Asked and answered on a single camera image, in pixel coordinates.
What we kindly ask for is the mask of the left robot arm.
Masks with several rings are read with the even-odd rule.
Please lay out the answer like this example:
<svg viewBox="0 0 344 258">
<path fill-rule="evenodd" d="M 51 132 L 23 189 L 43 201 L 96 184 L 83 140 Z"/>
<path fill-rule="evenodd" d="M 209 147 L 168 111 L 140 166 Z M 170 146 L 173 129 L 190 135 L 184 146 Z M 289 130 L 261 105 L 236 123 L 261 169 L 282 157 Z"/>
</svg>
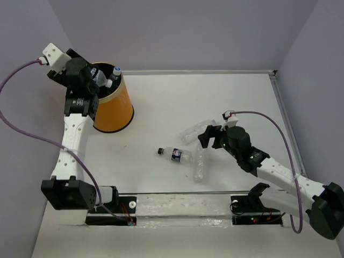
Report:
<svg viewBox="0 0 344 258">
<path fill-rule="evenodd" d="M 99 99 L 114 93 L 121 82 L 119 68 L 102 71 L 70 49 L 67 53 L 53 43 L 43 50 L 50 66 L 48 77 L 66 87 L 64 134 L 58 161 L 41 191 L 56 210 L 91 210 L 96 204 L 106 212 L 119 206 L 119 199 L 107 193 L 99 199 L 94 184 L 84 180 L 84 157 Z"/>
</svg>

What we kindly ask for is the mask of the small Pepsi bottle black cap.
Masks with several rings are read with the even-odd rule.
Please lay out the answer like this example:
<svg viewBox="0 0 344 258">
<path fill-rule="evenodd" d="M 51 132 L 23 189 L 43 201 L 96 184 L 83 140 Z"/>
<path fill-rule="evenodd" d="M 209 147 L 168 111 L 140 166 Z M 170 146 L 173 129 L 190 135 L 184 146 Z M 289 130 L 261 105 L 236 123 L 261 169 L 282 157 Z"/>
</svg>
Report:
<svg viewBox="0 0 344 258">
<path fill-rule="evenodd" d="M 174 147 L 159 148 L 157 153 L 166 160 L 177 163 L 189 163 L 192 158 L 190 151 Z"/>
</svg>

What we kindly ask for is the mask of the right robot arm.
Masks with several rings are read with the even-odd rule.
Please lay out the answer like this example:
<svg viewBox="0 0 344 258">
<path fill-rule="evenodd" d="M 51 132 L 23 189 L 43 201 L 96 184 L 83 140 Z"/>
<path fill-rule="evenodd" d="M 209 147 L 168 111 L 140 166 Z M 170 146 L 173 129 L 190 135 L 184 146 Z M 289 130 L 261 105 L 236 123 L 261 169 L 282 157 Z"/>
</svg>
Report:
<svg viewBox="0 0 344 258">
<path fill-rule="evenodd" d="M 212 148 L 223 148 L 236 159 L 238 166 L 245 172 L 266 180 L 288 194 L 296 197 L 294 212 L 286 203 L 286 198 L 279 199 L 287 208 L 287 213 L 306 218 L 310 226 L 322 237 L 334 240 L 343 229 L 343 189 L 331 182 L 328 185 L 312 181 L 292 171 L 275 159 L 252 146 L 249 134 L 240 126 L 212 126 L 198 136 L 203 148 L 207 148 L 210 139 L 214 139 Z"/>
</svg>

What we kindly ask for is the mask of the clear unlabelled plastic bottle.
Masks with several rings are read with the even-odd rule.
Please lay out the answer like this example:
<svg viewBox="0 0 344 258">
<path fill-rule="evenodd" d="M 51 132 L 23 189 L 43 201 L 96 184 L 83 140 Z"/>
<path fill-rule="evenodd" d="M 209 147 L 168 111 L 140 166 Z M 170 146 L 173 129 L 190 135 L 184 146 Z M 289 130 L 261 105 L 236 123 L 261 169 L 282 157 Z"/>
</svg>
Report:
<svg viewBox="0 0 344 258">
<path fill-rule="evenodd" d="M 196 140 L 198 140 L 198 136 L 205 132 L 206 128 L 209 126 L 216 126 L 218 125 L 217 121 L 214 119 L 207 119 L 204 121 L 199 122 L 198 124 L 187 128 L 183 132 L 180 133 L 179 139 L 185 145 L 189 145 Z"/>
</svg>

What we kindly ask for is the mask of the bottle with dark label white cap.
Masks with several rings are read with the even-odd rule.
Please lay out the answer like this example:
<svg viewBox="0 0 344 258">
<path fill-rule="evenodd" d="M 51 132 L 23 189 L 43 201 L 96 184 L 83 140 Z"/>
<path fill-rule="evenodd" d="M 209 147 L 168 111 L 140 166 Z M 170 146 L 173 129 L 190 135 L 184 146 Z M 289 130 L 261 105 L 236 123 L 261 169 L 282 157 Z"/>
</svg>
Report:
<svg viewBox="0 0 344 258">
<path fill-rule="evenodd" d="M 105 86 L 107 88 L 119 87 L 119 85 L 121 83 L 121 75 L 122 75 L 121 68 L 120 67 L 114 67 L 113 72 L 112 72 L 112 74 L 110 74 Z"/>
</svg>

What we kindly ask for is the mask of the clear ribbed plastic bottle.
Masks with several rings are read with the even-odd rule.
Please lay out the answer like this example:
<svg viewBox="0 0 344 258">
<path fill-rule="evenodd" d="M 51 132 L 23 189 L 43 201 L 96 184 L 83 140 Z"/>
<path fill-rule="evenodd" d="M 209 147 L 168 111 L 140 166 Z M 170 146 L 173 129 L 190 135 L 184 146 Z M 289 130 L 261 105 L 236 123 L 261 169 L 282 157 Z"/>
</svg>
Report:
<svg viewBox="0 0 344 258">
<path fill-rule="evenodd" d="M 207 179 L 209 173 L 209 154 L 207 148 L 203 148 L 201 144 L 196 147 L 195 157 L 193 161 L 193 179 L 195 182 L 201 183 Z"/>
</svg>

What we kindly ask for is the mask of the clear bottle green blue label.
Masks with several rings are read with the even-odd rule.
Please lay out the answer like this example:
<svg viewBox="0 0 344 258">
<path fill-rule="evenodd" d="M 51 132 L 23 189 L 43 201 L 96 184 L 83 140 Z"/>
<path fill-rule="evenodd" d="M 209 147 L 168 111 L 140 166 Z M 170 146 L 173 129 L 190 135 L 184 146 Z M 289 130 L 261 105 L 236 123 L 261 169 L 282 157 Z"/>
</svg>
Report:
<svg viewBox="0 0 344 258">
<path fill-rule="evenodd" d="M 92 76 L 92 80 L 99 86 L 99 87 L 103 87 L 106 86 L 108 83 L 108 80 L 105 76 L 105 74 L 99 70 L 97 67 L 93 67 L 91 70 L 91 76 Z"/>
</svg>

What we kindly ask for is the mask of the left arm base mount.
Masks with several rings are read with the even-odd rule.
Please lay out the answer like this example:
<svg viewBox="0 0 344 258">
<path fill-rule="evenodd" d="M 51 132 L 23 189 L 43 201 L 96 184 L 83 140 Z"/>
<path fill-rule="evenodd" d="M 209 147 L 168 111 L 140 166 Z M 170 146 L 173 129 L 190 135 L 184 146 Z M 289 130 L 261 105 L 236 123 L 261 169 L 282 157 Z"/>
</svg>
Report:
<svg viewBox="0 0 344 258">
<path fill-rule="evenodd" d="M 118 204 L 106 203 L 87 213 L 85 223 L 89 226 L 136 226 L 137 196 L 119 195 Z"/>
</svg>

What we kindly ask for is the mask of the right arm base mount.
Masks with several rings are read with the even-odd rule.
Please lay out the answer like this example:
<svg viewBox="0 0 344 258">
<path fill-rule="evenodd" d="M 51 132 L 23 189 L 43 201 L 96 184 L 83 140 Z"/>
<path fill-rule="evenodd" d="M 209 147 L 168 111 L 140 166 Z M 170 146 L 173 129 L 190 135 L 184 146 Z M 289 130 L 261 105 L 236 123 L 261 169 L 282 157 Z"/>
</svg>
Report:
<svg viewBox="0 0 344 258">
<path fill-rule="evenodd" d="M 259 183 L 244 195 L 231 197 L 230 211 L 234 226 L 283 225 L 279 210 L 265 207 L 260 197 L 269 189 L 269 185 Z"/>
</svg>

